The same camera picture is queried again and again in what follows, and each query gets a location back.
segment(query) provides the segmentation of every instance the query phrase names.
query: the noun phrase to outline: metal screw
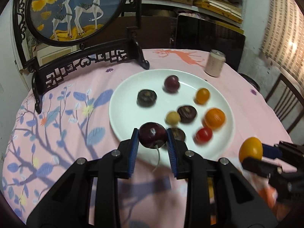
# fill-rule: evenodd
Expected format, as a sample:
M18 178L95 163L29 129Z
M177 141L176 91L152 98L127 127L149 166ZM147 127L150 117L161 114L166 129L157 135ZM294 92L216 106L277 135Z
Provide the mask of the metal screw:
M84 164L87 160L85 158L79 158L77 159L76 163L77 164Z
M291 183L287 184L287 189L288 189L289 192L291 192L291 190L292 190L292 184Z
M227 158L221 158L219 160L223 165L229 164L229 160Z
M278 172L279 174L282 174L282 168L281 168L281 167L278 167L278 168L277 168L277 172Z
M187 157L192 157L192 156L194 156L194 152L188 150L188 151L185 152L185 155L186 155Z
M117 157L117 156L120 155L120 151L119 151L119 150L113 150L113 151L111 152L111 154L112 154L112 156Z

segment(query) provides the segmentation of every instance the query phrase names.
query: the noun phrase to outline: pink tablecloth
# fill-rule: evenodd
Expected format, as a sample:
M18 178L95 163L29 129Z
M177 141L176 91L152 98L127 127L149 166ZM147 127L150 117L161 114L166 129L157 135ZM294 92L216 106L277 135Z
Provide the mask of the pink tablecloth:
M271 145L279 140L291 142L263 97L228 65L224 65L220 78L205 74L207 52L150 49L144 50L144 56L150 62L150 69L176 69L195 74L224 95L235 116L236 132L222 156L236 167L241 168L238 151L248 137L258 137ZM24 222L77 158L97 159L118 147L109 124L108 102L119 83L144 70L134 62L100 65L77 70L73 73L77 77L69 75L59 87L46 93L40 115L34 110L32 92L18 111L2 183L8 203ZM123 227L182 228L187 183L175 180L168 168L161 167L154 174L152 169L137 161L133 178L119 182ZM275 192L256 177L244 175L268 198L269 205L273 205Z

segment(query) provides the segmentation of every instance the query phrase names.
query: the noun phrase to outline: plaid curtain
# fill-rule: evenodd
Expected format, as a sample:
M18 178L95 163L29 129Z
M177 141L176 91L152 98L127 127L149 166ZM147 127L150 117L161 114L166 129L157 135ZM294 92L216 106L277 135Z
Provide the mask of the plaid curtain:
M304 16L294 0L270 0L261 50L304 88Z

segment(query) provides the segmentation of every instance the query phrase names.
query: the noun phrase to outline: orange deer print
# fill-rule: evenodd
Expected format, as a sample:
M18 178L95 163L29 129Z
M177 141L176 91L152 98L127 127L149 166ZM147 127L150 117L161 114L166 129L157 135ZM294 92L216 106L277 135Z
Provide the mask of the orange deer print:
M199 65L201 67L204 67L203 65L199 64L202 61L196 61L190 57L190 56L200 57L198 55L191 55L191 53L196 53L196 51L195 52L183 52L183 51L171 50L171 49L168 49L168 50L159 49L159 50L154 51L154 53L158 54L159 57L167 57L169 54L174 53L174 54L178 55L180 57L180 59L182 59L184 62L186 62L190 65L194 64L194 65Z

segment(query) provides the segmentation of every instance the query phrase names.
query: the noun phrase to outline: round frame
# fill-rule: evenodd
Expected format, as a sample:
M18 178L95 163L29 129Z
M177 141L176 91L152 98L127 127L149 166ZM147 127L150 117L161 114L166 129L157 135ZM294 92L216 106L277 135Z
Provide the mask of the round frame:
M76 39L76 40L72 40L72 41L55 41L55 40L49 39L49 38L43 36L42 34L40 34L32 23L31 12L30 12L31 2L32 2L32 0L27 0L26 5L25 5L25 21L26 21L29 31L34 35L35 38L37 38L42 43L45 43L45 44L51 45L51 46L56 46L56 47L65 47L65 46L74 46L74 45L82 44L82 43L86 42L88 39L90 39L90 37L95 36L96 34L102 32L110 23L112 23L112 21L114 19L116 19L120 15L122 7L126 3L126 0L120 0L120 3L118 5L115 13L112 15L112 17L108 20L108 22L102 28L100 28L98 31L92 33L91 35L88 35L87 37L85 37L83 39Z

